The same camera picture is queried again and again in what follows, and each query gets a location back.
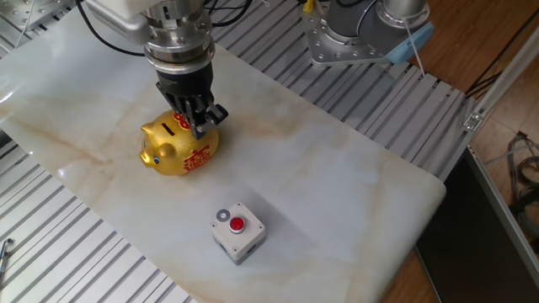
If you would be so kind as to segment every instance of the red button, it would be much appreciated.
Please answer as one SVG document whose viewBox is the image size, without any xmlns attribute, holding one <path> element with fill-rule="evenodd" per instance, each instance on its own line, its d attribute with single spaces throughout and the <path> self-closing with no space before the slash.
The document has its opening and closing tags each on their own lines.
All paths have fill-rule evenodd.
<svg viewBox="0 0 539 303">
<path fill-rule="evenodd" d="M 240 233 L 243 231 L 244 228 L 245 228 L 245 221 L 243 221 L 242 218 L 236 217 L 230 220 L 230 230 L 233 233 Z"/>
</svg>

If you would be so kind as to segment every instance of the blue component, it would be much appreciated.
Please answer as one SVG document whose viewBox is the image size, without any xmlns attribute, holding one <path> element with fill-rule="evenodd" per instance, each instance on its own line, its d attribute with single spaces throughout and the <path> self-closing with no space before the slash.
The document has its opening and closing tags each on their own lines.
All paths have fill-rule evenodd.
<svg viewBox="0 0 539 303">
<path fill-rule="evenodd" d="M 428 22 L 421 29 L 412 34 L 412 39 L 414 39 L 415 47 L 418 49 L 418 51 L 425 43 L 427 43 L 434 31 L 435 26 L 431 22 Z M 412 47 L 412 42 L 408 37 L 401 44 L 397 45 L 397 47 L 395 47 L 392 51 L 387 53 L 386 59 L 394 64 L 400 64 L 410 59 L 413 55 L 414 48 Z"/>
</svg>

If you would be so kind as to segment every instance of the red chinese character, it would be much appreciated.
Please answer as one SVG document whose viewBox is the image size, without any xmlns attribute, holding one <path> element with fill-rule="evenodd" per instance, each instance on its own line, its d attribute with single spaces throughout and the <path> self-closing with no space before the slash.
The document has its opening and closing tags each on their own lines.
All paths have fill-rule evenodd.
<svg viewBox="0 0 539 303">
<path fill-rule="evenodd" d="M 199 151 L 193 150 L 193 155 L 189 156 L 187 159 L 184 160 L 184 169 L 190 172 L 193 169 L 199 167 L 200 165 L 208 162 L 208 160 L 210 160 L 211 158 L 208 149 L 210 149 L 210 146 L 204 146 Z"/>
<path fill-rule="evenodd" d="M 179 122 L 179 127 L 183 128 L 184 130 L 189 130 L 191 128 L 189 123 L 185 122 L 182 114 L 174 113 L 174 119 Z"/>
</svg>

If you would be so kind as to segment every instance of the marble tabletop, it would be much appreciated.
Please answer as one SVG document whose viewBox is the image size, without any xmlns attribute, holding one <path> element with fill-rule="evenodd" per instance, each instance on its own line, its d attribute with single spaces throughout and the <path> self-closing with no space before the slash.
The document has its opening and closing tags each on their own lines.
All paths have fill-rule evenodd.
<svg viewBox="0 0 539 303">
<path fill-rule="evenodd" d="M 75 11 L 0 61 L 0 127 L 200 303 L 379 300 L 443 183 L 219 46 L 213 66 L 230 116 L 216 155 L 185 177 L 138 157 L 140 126 L 168 109 L 155 71 Z M 240 266 L 210 230 L 238 201 L 267 226 Z"/>
</svg>

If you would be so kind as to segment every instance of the mounting plate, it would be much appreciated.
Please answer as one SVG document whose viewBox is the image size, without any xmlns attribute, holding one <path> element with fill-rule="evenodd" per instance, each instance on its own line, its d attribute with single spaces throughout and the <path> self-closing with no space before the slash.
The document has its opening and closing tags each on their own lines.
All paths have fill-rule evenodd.
<svg viewBox="0 0 539 303">
<path fill-rule="evenodd" d="M 314 2 L 310 13 L 302 11 L 302 25 L 307 36 L 312 62 L 319 66 L 338 66 L 388 62 L 359 37 L 344 37 L 331 30 L 327 15 L 329 3 Z"/>
<path fill-rule="evenodd" d="M 24 29 L 28 16 L 28 30 L 32 30 L 72 4 L 72 0 L 34 0 L 34 8 L 30 15 L 32 0 L 0 0 L 0 16 L 6 19 L 20 31 Z"/>
</svg>

